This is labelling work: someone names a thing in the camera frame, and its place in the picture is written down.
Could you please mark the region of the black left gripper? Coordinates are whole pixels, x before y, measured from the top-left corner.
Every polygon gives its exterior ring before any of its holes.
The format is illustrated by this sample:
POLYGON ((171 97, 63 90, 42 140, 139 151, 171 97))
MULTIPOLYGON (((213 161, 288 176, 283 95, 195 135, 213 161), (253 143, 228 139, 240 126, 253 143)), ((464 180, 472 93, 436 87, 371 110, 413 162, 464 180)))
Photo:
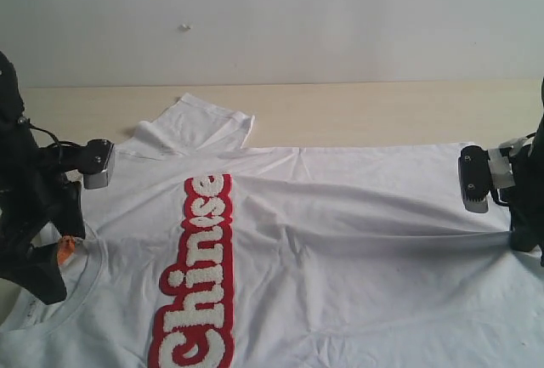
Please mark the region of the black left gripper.
POLYGON ((86 238, 77 169, 83 145, 60 141, 40 147, 30 129, 1 133, 1 278, 46 305, 66 300, 58 263, 59 244, 33 246, 47 224, 62 236, 86 238))

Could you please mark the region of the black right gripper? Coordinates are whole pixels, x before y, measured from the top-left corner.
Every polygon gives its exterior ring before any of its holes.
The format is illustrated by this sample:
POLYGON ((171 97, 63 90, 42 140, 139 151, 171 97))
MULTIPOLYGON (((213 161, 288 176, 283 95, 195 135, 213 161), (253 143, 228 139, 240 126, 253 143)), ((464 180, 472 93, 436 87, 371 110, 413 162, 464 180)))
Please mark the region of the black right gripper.
POLYGON ((493 201, 511 213, 509 246, 524 253, 538 247, 543 266, 543 137, 508 140, 488 156, 493 201))

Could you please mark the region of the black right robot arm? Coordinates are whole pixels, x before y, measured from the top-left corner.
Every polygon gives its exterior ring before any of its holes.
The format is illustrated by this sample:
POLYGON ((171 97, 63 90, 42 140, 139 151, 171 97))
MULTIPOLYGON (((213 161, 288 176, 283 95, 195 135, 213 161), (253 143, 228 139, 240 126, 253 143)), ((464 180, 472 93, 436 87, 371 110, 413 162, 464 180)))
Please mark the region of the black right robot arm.
POLYGON ((543 266, 543 117, 530 138, 530 145, 510 158, 515 185, 499 191, 499 202, 511 216, 510 248, 529 253, 538 247, 543 266))

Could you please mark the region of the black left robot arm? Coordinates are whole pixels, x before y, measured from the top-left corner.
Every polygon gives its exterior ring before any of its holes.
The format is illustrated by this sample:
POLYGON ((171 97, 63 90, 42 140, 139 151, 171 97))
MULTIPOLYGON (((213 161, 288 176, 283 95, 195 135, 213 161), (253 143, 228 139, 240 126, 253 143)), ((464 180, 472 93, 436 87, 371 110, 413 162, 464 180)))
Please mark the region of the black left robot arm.
POLYGON ((84 238, 82 186, 63 168, 60 142, 41 148, 24 116, 18 77, 1 57, 1 276, 47 305, 67 297, 54 241, 34 246, 47 224, 61 235, 84 238))

